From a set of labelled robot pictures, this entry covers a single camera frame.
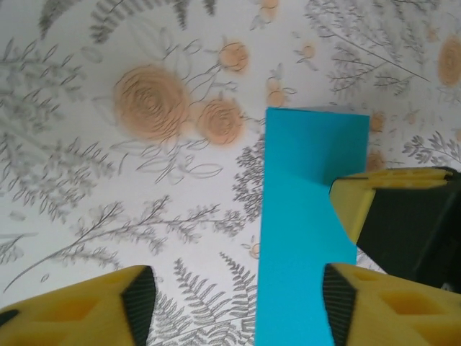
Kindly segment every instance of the black rubber pad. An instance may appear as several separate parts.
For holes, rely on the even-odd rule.
[[[8,310],[0,314],[0,327],[19,314],[19,310]]]
[[[151,267],[146,267],[122,293],[125,314],[136,346],[146,346],[156,294]]]
[[[357,290],[333,266],[323,274],[323,302],[335,346],[346,346],[352,325]]]

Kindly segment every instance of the blue block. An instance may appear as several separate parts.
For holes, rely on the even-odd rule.
[[[267,110],[256,346],[333,345],[321,283],[329,262],[355,264],[328,192],[363,172],[369,117]]]

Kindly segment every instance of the printed pattern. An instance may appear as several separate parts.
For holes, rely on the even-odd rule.
[[[461,169],[460,7],[0,0],[2,303],[145,264],[149,346],[254,345],[266,107],[369,115],[369,171]]]

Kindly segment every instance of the gray botanical illustration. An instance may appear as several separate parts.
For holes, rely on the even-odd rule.
[[[0,265],[13,263],[24,256],[19,241],[36,234],[2,234],[0,235]]]
[[[237,164],[244,168],[242,173],[235,176],[232,190],[234,200],[243,202],[246,218],[253,222],[261,215],[262,189],[264,179],[264,135],[253,147],[245,147],[237,158]]]
[[[187,28],[190,0],[99,0],[91,13],[94,24],[90,27],[95,43],[106,42],[120,23],[135,13],[170,5],[176,13],[179,26]],[[204,0],[203,7],[210,16],[215,15],[216,0]]]
[[[59,17],[80,1],[82,0],[46,0],[38,23],[42,39],[45,38],[48,30]]]
[[[154,182],[159,183],[167,179],[172,185],[179,184],[185,177],[207,179],[221,173],[223,168],[219,164],[195,164],[196,153],[208,146],[205,139],[198,141],[178,141],[174,146],[164,143],[145,144],[130,140],[111,146],[113,151],[124,154],[119,165],[119,174],[127,157],[135,157],[139,161],[137,172],[153,174]]]
[[[185,303],[158,293],[148,346],[254,345],[256,275],[220,256],[232,273],[233,292],[218,291],[216,283],[188,271],[179,258],[174,276]]]
[[[372,81],[379,90],[395,96],[406,94],[412,81],[429,82],[424,76],[428,61],[424,36],[407,13],[418,10],[425,17],[438,8],[439,0],[309,0],[305,16],[318,36],[333,43],[332,60],[336,69],[328,74],[331,91],[351,97],[362,85]],[[391,27],[384,19],[392,11],[399,25]],[[416,68],[406,68],[403,58],[410,56]]]
[[[52,221],[65,223],[79,201],[91,195],[97,180],[112,176],[115,169],[107,157],[97,142],[83,146],[76,138],[69,145],[38,144],[31,151],[18,137],[4,132],[0,135],[0,191],[13,203],[34,207]]]
[[[89,211],[89,216],[82,216],[71,227],[76,240],[69,245],[43,257],[18,274],[4,289],[6,291],[14,282],[49,260],[64,265],[77,261],[95,262],[100,266],[110,266],[115,270],[122,267],[117,252],[105,246],[91,245],[99,242],[128,242],[144,244],[153,256],[161,253],[171,238],[183,244],[196,244],[202,238],[200,231],[213,231],[233,238],[243,230],[245,218],[238,211],[219,209],[219,205],[198,205],[185,216],[165,218],[169,196],[144,203],[145,209],[138,216],[125,212],[122,202],[100,205]]]
[[[0,68],[4,68],[4,85],[0,88],[0,109],[6,120],[25,132],[50,130],[53,122],[62,120],[58,97],[66,95],[71,101],[82,100],[80,83],[86,78],[82,66],[71,66],[73,55],[56,60],[58,45],[46,53],[32,41],[25,48],[16,46],[12,38],[6,45]]]
[[[431,138],[414,136],[404,144],[404,154],[413,157],[418,164],[449,166],[461,164],[461,148],[454,139],[445,139],[436,131]]]

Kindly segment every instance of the leaf sketch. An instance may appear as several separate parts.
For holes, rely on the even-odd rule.
[[[188,271],[184,261],[175,261],[176,280],[192,310],[158,292],[148,346],[254,345],[256,275],[221,253],[233,280],[233,295],[227,297],[215,283]]]
[[[68,146],[41,146],[49,155],[45,163],[17,143],[15,136],[0,136],[0,184],[12,196],[12,202],[35,206],[52,221],[66,222],[66,216],[79,201],[91,195],[96,179],[111,177],[115,170],[108,155],[102,155],[98,143],[82,147],[80,138]]]
[[[81,0],[47,0],[43,4],[40,21],[38,23],[42,39],[45,38],[48,30],[53,26],[56,20],[80,1]]]
[[[272,23],[277,15],[279,2],[264,1],[264,0],[250,0],[253,4],[259,6],[258,14],[253,18],[250,25],[250,30],[256,28],[264,29],[266,25]]]
[[[215,13],[216,0],[204,0],[203,6],[209,16]],[[180,27],[187,28],[187,12],[190,0],[99,0],[91,12],[94,24],[90,27],[94,43],[105,43],[120,23],[134,14],[171,5]]]
[[[54,45],[43,55],[36,40],[22,50],[12,38],[0,60],[0,71],[6,71],[1,76],[8,86],[0,89],[0,108],[10,122],[19,123],[26,131],[49,130],[54,120],[63,118],[56,100],[60,94],[71,101],[84,99],[78,85],[86,78],[82,66],[69,66],[72,55],[55,60],[57,50]]]
[[[461,86],[458,85],[454,88],[449,86],[438,86],[437,90],[439,91],[439,103],[447,102],[450,107],[457,107],[461,104]]]
[[[410,82],[413,77],[402,78],[396,69],[385,69],[376,74],[375,87],[384,91],[392,90],[394,96],[405,96],[410,90]]]
[[[92,63],[101,63],[104,59],[102,53],[95,47],[82,47],[80,48],[82,56]]]
[[[177,185],[186,176],[207,179],[221,173],[223,168],[219,164],[193,164],[195,160],[193,153],[203,150],[208,144],[205,139],[181,140],[169,147],[167,142],[145,144],[132,140],[114,144],[110,148],[127,156],[141,158],[143,163],[136,170],[155,174],[155,183],[167,178],[170,184]]]
[[[441,2],[442,0],[390,0],[390,3],[395,7],[398,17],[405,5],[413,7],[422,14],[427,14],[429,11],[437,10]]]
[[[20,211],[15,210],[13,210],[8,216],[13,221],[24,221],[26,219],[26,215],[24,215]]]
[[[2,234],[0,236],[0,239],[8,240],[0,240],[0,265],[7,265],[8,263],[13,263],[22,256],[24,256],[24,252],[17,245],[18,241],[25,237],[36,235],[37,234]]]
[[[87,217],[82,216],[71,227],[76,240],[69,245],[43,257],[33,265],[18,274],[5,287],[4,291],[30,270],[48,260],[61,262],[65,265],[92,261],[101,266],[121,267],[117,252],[111,252],[107,247],[89,247],[92,242],[110,241],[119,244],[128,242],[145,244],[153,256],[161,253],[166,242],[170,240],[169,234],[176,234],[178,240],[184,243],[197,243],[202,235],[198,228],[221,232],[230,238],[243,229],[244,219],[236,217],[236,212],[226,212],[224,216],[215,217],[220,212],[218,205],[197,206],[189,210],[188,216],[178,215],[166,219],[166,204],[169,196],[144,203],[145,209],[139,216],[132,216],[125,212],[121,202],[100,205],[92,208]]]
[[[400,9],[398,18],[403,25],[400,35],[393,33],[394,28],[390,28],[382,19],[384,16],[379,16],[381,19],[371,22],[368,11],[372,8],[378,12],[385,11],[385,5],[378,0],[374,0],[370,5],[359,3],[357,0],[310,0],[306,5],[305,16],[318,36],[326,41],[335,42],[336,52],[332,59],[337,71],[332,71],[328,76],[333,84],[331,91],[340,97],[353,96],[360,84],[366,83],[372,77],[377,79],[375,87],[392,90],[395,95],[402,95],[409,90],[411,82],[415,79],[429,81],[401,64],[403,50],[411,52],[418,65],[423,66],[426,62],[424,41],[414,23],[406,19],[401,5],[414,2],[426,7],[428,1],[390,2],[397,4]],[[365,61],[362,56],[367,56],[368,60]],[[387,66],[388,69],[377,75],[383,66]]]
[[[449,167],[461,164],[461,148],[454,139],[447,141],[436,131],[427,141],[429,143],[421,136],[414,136],[404,144],[402,152],[414,157],[418,164]]]
[[[193,308],[192,319],[198,326],[214,324],[229,310],[225,306],[231,301],[229,298],[221,299],[225,292],[213,293],[216,284],[206,285],[207,280],[200,280],[199,275],[193,276],[188,272],[181,259],[175,262],[174,274],[186,296],[189,306]]]
[[[149,18],[137,14],[128,18],[127,24],[130,35],[139,49],[152,61],[156,62],[153,66],[158,68],[161,64],[166,70],[175,72],[184,81],[190,96],[194,100],[191,106],[203,101],[212,89],[219,92],[237,91],[238,85],[234,81],[221,82],[217,80],[219,72],[225,70],[225,63],[232,64],[232,61],[224,61],[224,64],[220,61],[220,51],[214,50],[212,52],[217,58],[217,63],[214,66],[208,68],[205,72],[192,74],[191,56],[202,50],[202,42],[199,39],[193,40],[183,47],[174,42],[168,28],[159,27]],[[242,44],[236,45],[236,47],[240,47],[241,50],[246,49]],[[221,51],[226,49],[231,50],[231,47],[225,46]],[[231,55],[235,55],[235,52],[230,52],[229,56]],[[243,68],[243,65],[240,66],[241,64],[228,66],[228,68],[234,70],[240,67]]]
[[[262,208],[264,135],[259,137],[252,148],[243,148],[242,154],[237,158],[237,164],[245,170],[234,177],[234,200],[244,203],[246,218],[253,222],[261,215]]]
[[[216,13],[216,0],[203,0],[203,6],[207,10],[210,16],[214,16]]]

